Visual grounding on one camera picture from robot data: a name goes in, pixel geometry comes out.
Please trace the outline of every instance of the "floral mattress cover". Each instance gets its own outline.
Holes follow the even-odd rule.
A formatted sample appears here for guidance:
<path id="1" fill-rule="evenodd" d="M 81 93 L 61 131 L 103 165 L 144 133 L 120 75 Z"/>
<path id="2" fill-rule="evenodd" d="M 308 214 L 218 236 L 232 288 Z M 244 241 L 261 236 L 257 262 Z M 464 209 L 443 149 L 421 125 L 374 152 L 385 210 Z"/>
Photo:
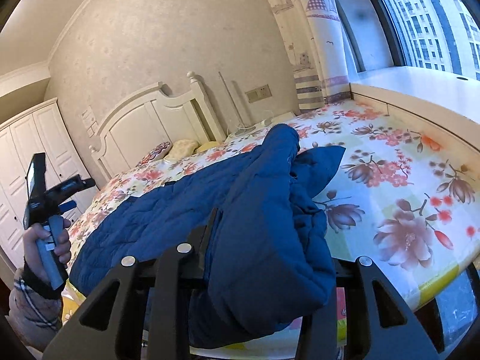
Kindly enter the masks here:
<path id="1" fill-rule="evenodd" d="M 479 253 L 480 202 L 475 195 L 480 184 L 440 144 L 353 100 L 327 105 L 288 124 L 298 132 L 302 151 L 327 145 L 346 148 L 336 176 L 314 198 L 327 214 L 326 240 L 334 257 L 353 261 L 370 256 L 417 309 Z M 90 234 L 126 198 L 248 152 L 262 143 L 268 130 L 174 164 L 158 161 L 114 177 L 70 228 L 69 269 Z M 339 342 L 346 333 L 343 294 L 337 292 Z M 66 310 L 67 318 L 73 311 Z M 292 358 L 300 326 L 298 319 L 269 337 L 195 353 L 231 359 Z"/>

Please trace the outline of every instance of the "metal bolt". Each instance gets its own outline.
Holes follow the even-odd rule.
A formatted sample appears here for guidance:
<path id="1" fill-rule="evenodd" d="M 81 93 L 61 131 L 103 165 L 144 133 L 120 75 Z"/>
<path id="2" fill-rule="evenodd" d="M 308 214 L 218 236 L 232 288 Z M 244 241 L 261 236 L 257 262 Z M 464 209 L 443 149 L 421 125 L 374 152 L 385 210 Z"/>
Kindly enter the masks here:
<path id="1" fill-rule="evenodd" d="M 190 244 L 184 243 L 184 244 L 180 244 L 180 245 L 177 246 L 177 252 L 178 253 L 188 253 L 189 251 L 191 251 L 191 245 Z"/>
<path id="2" fill-rule="evenodd" d="M 135 264 L 135 257 L 133 256 L 123 257 L 121 260 L 121 264 L 123 266 L 132 266 L 133 264 Z"/>
<path id="3" fill-rule="evenodd" d="M 370 257 L 367 257 L 367 256 L 361 256 L 358 261 L 360 262 L 360 264 L 362 264 L 363 266 L 371 266 L 374 262 L 371 260 Z"/>

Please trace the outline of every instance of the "jacket sleeve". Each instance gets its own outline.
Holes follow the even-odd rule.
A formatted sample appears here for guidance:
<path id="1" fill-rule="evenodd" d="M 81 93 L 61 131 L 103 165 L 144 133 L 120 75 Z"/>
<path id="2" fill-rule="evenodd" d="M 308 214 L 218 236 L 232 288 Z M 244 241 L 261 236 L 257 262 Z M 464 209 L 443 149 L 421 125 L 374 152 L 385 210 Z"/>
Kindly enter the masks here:
<path id="1" fill-rule="evenodd" d="M 22 268 L 15 273 L 7 320 L 26 346 L 43 352 L 62 327 L 62 297 L 45 299 L 25 283 L 22 274 Z"/>

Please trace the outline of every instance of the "blue jacket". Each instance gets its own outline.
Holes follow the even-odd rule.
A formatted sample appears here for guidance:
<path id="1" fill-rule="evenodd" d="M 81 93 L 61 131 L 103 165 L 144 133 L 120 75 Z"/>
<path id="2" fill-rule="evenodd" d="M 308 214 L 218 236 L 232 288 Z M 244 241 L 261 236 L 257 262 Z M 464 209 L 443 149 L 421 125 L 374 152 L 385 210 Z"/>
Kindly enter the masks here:
<path id="1" fill-rule="evenodd" d="M 158 257 L 219 209 L 205 257 L 208 288 L 190 300 L 190 344 L 206 349 L 282 330 L 324 305 L 335 285 L 326 216 L 311 200 L 345 149 L 298 152 L 299 136 L 272 128 L 251 152 L 130 197 L 88 238 L 70 281 L 88 294 L 122 257 Z"/>

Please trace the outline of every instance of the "building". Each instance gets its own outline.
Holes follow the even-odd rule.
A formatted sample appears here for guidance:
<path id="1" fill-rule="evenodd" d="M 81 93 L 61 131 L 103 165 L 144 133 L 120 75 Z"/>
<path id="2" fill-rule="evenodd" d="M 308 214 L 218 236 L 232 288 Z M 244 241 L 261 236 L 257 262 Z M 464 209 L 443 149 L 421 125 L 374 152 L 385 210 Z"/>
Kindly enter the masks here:
<path id="1" fill-rule="evenodd" d="M 409 66 L 480 80 L 480 30 L 461 0 L 383 0 Z"/>

